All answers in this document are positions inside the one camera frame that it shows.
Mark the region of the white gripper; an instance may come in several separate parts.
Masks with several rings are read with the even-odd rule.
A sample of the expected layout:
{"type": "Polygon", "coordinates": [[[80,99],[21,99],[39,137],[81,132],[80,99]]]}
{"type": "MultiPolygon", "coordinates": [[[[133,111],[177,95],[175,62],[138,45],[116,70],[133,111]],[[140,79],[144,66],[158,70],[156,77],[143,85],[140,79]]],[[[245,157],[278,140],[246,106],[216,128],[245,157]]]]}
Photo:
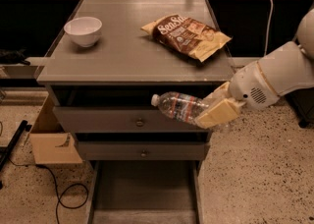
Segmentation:
{"type": "Polygon", "coordinates": [[[228,123],[240,115],[245,104],[249,109],[261,110],[277,103],[280,97],[267,81],[259,62],[255,61],[238,70],[230,82],[221,84],[203,101],[210,104],[220,99],[223,100],[196,117],[198,127],[209,129],[228,123]]]}

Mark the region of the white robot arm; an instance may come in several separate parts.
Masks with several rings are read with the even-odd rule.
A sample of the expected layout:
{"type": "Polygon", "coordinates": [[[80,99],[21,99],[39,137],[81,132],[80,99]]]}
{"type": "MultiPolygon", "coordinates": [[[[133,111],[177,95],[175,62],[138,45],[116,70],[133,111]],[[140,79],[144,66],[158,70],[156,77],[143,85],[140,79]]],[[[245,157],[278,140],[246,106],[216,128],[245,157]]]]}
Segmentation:
{"type": "Polygon", "coordinates": [[[295,41],[238,70],[205,98],[209,107],[195,122],[209,129],[234,120],[243,107],[264,109],[292,91],[313,86],[314,10],[310,10],[297,28],[295,41]]]}

